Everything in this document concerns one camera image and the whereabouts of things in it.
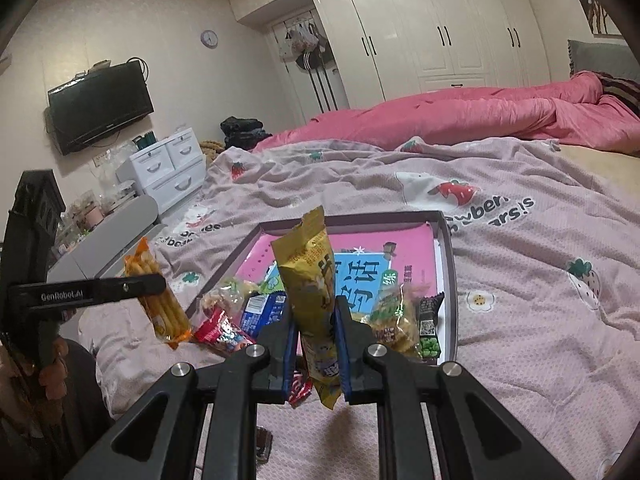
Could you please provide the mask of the wall mounted black television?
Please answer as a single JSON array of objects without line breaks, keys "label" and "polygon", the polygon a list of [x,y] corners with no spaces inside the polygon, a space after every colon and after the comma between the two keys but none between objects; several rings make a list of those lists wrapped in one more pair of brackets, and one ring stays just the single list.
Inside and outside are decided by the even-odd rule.
[{"label": "wall mounted black television", "polygon": [[76,153],[154,112],[139,60],[67,81],[48,91],[53,143]]}]

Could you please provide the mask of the grey sofa bench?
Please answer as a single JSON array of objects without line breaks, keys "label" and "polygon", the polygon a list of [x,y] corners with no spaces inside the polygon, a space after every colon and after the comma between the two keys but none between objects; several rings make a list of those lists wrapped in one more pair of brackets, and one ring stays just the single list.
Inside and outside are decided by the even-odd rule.
[{"label": "grey sofa bench", "polygon": [[156,225],[157,203],[140,196],[103,220],[49,270],[49,283],[115,276],[122,270],[122,257]]}]

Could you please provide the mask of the yellow snack packet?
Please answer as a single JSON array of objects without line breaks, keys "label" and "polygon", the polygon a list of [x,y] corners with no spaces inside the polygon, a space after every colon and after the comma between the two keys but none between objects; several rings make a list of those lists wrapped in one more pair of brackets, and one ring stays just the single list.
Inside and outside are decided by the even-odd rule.
[{"label": "yellow snack packet", "polygon": [[304,214],[271,248],[300,333],[308,374],[320,402],[334,408],[342,389],[332,325],[335,259],[324,209],[319,206]]}]

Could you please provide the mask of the black clothes pile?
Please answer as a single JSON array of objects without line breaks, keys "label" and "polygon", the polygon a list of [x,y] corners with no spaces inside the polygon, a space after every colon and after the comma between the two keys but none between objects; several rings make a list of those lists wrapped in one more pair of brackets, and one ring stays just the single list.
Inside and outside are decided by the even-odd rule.
[{"label": "black clothes pile", "polygon": [[225,119],[220,128],[224,134],[224,147],[240,148],[241,150],[250,151],[262,142],[270,138],[264,124],[256,118],[236,118],[230,116]]}]

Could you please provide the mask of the blue snack packet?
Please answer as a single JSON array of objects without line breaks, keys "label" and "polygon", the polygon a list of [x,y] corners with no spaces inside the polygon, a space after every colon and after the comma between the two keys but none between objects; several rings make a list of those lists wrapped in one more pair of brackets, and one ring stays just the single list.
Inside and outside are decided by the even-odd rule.
[{"label": "blue snack packet", "polygon": [[241,330],[256,339],[265,326],[280,321],[287,304],[288,297],[280,290],[250,297],[242,314]]}]

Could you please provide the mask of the hanging clothes on door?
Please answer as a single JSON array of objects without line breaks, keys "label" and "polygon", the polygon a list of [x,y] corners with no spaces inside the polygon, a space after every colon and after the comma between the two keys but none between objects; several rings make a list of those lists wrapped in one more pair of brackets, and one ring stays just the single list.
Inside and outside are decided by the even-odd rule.
[{"label": "hanging clothes on door", "polygon": [[286,25],[279,52],[283,62],[295,62],[302,70],[316,70],[334,61],[329,39],[313,18]]}]

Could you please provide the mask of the clear bag round cookie snack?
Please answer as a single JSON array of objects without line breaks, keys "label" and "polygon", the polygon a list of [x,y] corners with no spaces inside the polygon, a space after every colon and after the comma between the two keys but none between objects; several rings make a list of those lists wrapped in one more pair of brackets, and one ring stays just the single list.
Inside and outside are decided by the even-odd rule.
[{"label": "clear bag round cookie snack", "polygon": [[239,325],[247,301],[259,292],[257,284],[242,278],[224,278],[200,300],[200,308],[206,314],[212,314],[215,308],[221,308],[230,320]]}]

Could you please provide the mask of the dark striped pillow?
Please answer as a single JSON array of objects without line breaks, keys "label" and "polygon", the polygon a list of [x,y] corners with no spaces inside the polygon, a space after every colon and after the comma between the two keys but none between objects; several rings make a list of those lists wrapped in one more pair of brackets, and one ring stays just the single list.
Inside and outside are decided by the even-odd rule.
[{"label": "dark striped pillow", "polygon": [[613,77],[606,73],[598,73],[603,93],[615,96],[634,114],[640,114],[640,84],[625,78]]}]

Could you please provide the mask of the grey padded headboard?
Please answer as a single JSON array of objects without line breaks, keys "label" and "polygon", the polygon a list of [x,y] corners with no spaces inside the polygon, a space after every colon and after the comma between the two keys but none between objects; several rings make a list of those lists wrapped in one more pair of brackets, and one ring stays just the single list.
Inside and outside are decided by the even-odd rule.
[{"label": "grey padded headboard", "polygon": [[639,79],[639,63],[627,46],[567,40],[572,75],[584,70],[606,73],[616,78]]}]

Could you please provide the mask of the black green pea packet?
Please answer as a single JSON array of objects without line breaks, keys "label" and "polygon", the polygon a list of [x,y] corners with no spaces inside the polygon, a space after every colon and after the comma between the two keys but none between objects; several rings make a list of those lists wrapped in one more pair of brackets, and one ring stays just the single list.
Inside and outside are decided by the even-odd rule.
[{"label": "black green pea packet", "polygon": [[423,362],[431,365],[435,365],[440,356],[437,326],[439,309],[444,299],[445,294],[440,292],[435,296],[422,297],[416,305],[416,327],[419,333],[416,352]]}]

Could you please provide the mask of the orange snack packet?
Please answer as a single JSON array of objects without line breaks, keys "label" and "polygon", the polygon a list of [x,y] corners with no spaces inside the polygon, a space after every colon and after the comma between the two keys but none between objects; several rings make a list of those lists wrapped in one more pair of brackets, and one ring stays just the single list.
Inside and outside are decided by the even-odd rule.
[{"label": "orange snack packet", "polygon": [[[160,264],[151,254],[145,237],[142,237],[134,253],[124,258],[124,272],[127,278],[151,274],[162,276]],[[172,350],[191,338],[190,321],[168,285],[156,295],[142,296],[139,302],[153,325],[155,336]]]}]

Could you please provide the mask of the red snack packet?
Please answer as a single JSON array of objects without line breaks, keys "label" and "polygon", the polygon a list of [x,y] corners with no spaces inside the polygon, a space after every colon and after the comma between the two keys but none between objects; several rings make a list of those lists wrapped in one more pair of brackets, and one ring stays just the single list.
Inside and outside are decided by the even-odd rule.
[{"label": "red snack packet", "polygon": [[210,312],[209,317],[198,326],[193,337],[199,344],[212,347],[222,356],[231,356],[255,343],[254,339],[236,326],[227,312],[221,308],[215,308]]}]

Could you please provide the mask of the pink satin quilt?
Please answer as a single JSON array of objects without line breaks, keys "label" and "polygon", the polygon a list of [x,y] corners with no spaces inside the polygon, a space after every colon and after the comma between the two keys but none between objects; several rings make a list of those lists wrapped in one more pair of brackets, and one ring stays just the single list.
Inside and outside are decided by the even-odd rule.
[{"label": "pink satin quilt", "polygon": [[259,142],[254,152],[308,141],[345,140],[392,150],[417,136],[452,145],[514,136],[598,151],[639,151],[639,110],[604,91],[584,70],[566,81],[522,88],[449,88],[362,110],[338,110]]}]

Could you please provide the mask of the white drawer cabinet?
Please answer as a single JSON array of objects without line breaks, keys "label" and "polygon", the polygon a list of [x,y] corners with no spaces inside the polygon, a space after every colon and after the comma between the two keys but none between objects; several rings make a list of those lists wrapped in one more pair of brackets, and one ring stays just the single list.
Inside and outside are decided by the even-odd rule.
[{"label": "white drawer cabinet", "polygon": [[201,187],[206,157],[187,128],[130,155],[115,174],[120,183],[134,182],[137,193],[152,197],[164,214]]}]

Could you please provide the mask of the cream wardrobe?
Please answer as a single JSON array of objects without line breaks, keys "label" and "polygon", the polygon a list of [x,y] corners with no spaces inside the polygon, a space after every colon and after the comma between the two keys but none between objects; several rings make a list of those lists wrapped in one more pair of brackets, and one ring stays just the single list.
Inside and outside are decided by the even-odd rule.
[{"label": "cream wardrobe", "polygon": [[230,0],[259,27],[318,14],[350,107],[440,89],[548,84],[529,0]]}]

